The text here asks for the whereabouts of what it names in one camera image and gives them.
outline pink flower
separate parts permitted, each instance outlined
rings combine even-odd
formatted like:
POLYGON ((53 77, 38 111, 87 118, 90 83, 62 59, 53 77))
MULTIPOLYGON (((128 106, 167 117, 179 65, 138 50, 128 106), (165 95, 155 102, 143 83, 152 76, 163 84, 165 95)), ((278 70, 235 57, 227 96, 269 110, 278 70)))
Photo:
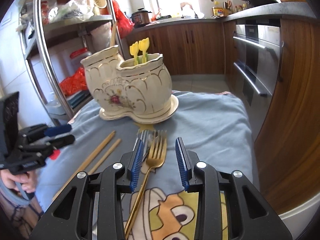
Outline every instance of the pink flower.
POLYGON ((114 104, 117 104, 117 105, 120 105, 120 104, 121 104, 120 99, 119 99, 119 96, 117 96, 117 95, 111 96, 110 101, 111 101, 112 103, 114 103, 114 104))

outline human hand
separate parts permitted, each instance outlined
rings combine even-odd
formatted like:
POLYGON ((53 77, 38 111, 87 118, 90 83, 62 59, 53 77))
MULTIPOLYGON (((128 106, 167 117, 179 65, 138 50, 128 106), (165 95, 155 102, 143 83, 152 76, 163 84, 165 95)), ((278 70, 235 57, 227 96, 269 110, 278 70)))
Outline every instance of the human hand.
POLYGON ((19 182, 22 184, 22 189, 27 193, 36 191, 36 171, 28 171, 27 174, 12 175, 9 170, 2 170, 0 171, 0 176, 4 185, 9 189, 19 191, 15 184, 15 182, 19 182))

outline yellow bottle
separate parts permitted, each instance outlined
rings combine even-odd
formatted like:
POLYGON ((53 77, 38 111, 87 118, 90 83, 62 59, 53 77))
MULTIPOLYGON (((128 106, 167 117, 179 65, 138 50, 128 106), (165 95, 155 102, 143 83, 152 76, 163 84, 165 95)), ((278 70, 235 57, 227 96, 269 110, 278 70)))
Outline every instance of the yellow bottle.
POLYGON ((212 8, 213 16, 223 16, 223 8, 218 1, 214 2, 214 7, 212 8))

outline ceramic pot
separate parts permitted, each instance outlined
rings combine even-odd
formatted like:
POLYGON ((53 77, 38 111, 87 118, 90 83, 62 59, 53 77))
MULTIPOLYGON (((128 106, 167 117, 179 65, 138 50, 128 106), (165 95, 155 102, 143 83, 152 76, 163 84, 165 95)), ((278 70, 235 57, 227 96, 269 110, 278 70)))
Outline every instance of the ceramic pot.
POLYGON ((149 54, 147 60, 134 66, 134 59, 124 61, 118 46, 113 46, 81 61, 88 89, 104 115, 119 117, 130 112, 139 118, 155 118, 170 109, 172 81, 163 55, 149 54))

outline gray countertop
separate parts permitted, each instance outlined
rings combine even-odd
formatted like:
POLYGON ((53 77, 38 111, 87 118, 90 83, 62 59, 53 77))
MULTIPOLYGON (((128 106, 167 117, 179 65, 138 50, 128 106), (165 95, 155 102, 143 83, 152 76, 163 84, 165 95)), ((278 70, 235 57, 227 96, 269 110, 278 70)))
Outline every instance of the gray countertop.
POLYGON ((231 14, 227 17, 221 17, 218 19, 203 18, 203 19, 182 19, 182 18, 171 18, 161 20, 161 23, 149 25, 133 30, 133 33, 153 29, 157 27, 170 26, 176 24, 187 24, 187 23, 210 23, 210 22, 227 22, 238 19, 258 19, 258 18, 286 18, 294 20, 302 20, 309 22, 318 22, 315 14, 305 2, 284 2, 263 5, 255 8, 250 8, 238 13, 231 14))

